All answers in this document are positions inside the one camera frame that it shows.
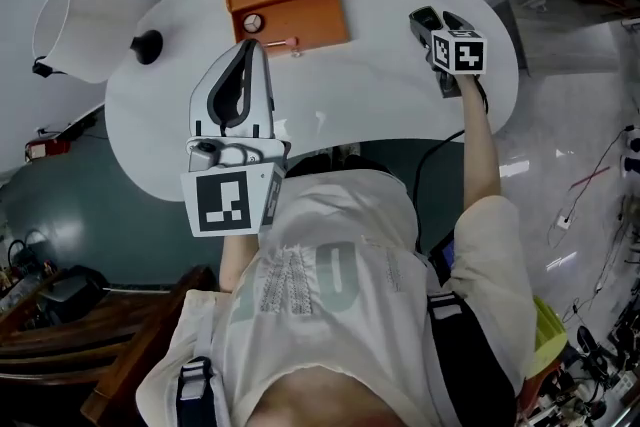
black strap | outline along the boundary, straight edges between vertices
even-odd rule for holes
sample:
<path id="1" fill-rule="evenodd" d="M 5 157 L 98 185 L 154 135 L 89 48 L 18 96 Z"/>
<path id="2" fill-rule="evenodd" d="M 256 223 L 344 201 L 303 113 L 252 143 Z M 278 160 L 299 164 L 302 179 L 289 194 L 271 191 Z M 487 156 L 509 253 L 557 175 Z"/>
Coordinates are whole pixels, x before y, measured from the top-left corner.
<path id="1" fill-rule="evenodd" d="M 211 361 L 204 356 L 182 366 L 176 396 L 179 427 L 217 427 L 211 375 Z"/>
<path id="2" fill-rule="evenodd" d="M 513 427 L 513 386 L 469 305 L 451 293 L 429 296 L 428 310 L 444 382 L 462 426 Z"/>

buckle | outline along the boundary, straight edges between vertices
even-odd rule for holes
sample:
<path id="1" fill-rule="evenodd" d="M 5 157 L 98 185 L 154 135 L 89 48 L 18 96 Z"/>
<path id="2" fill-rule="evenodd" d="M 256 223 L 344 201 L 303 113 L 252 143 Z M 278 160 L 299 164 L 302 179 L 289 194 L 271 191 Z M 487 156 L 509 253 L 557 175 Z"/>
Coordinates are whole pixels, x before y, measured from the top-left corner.
<path id="1" fill-rule="evenodd" d="M 209 358 L 196 358 L 182 365 L 180 369 L 180 379 L 182 380 L 180 400 L 200 400 L 204 396 L 210 377 L 211 361 Z"/>

white lamp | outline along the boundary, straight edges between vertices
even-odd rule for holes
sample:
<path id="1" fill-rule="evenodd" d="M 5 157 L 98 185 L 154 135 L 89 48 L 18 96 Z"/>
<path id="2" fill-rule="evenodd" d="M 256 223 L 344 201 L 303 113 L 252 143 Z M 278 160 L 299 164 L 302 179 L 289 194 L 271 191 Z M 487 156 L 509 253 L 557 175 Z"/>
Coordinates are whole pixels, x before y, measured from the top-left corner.
<path id="1" fill-rule="evenodd" d="M 98 84 L 129 49 L 140 63 L 151 64 L 162 51 L 162 36 L 152 30 L 135 37 L 144 8 L 140 0 L 47 0 L 33 32 L 33 72 Z"/>

pink object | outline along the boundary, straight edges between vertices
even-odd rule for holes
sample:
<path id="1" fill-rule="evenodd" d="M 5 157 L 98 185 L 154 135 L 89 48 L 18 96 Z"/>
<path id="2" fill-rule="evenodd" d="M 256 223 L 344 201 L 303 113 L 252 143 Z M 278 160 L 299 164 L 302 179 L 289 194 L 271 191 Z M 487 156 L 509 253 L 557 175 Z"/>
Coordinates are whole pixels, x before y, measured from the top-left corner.
<path id="1" fill-rule="evenodd" d="M 272 43 L 265 43 L 264 46 L 266 48 L 269 48 L 269 47 L 279 47 L 281 45 L 286 45 L 288 47 L 295 47 L 298 45 L 298 38 L 293 37 L 293 38 L 287 38 L 282 41 L 273 41 Z"/>

white t-shirt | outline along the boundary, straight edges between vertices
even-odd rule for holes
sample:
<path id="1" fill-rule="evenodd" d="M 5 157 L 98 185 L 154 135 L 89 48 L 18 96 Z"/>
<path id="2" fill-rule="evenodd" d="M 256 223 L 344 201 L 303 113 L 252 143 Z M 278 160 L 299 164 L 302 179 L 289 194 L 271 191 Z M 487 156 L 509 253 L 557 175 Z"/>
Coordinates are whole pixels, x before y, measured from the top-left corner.
<path id="1" fill-rule="evenodd" d="M 217 305 L 210 358 L 234 427 L 278 378 L 312 366 L 361 381 L 408 427 L 440 425 L 423 354 L 427 289 L 436 281 L 427 285 L 416 237 L 406 189 L 390 175 L 353 170 L 284 181 L 272 229 L 233 295 Z M 473 205 L 456 225 L 455 254 L 444 289 L 466 299 L 517 393 L 533 357 L 536 312 L 516 208 L 497 196 Z M 138 391 L 151 427 L 173 424 L 158 404 L 171 403 L 168 383 L 193 356 L 193 311 L 183 310 L 191 322 L 179 325 Z"/>

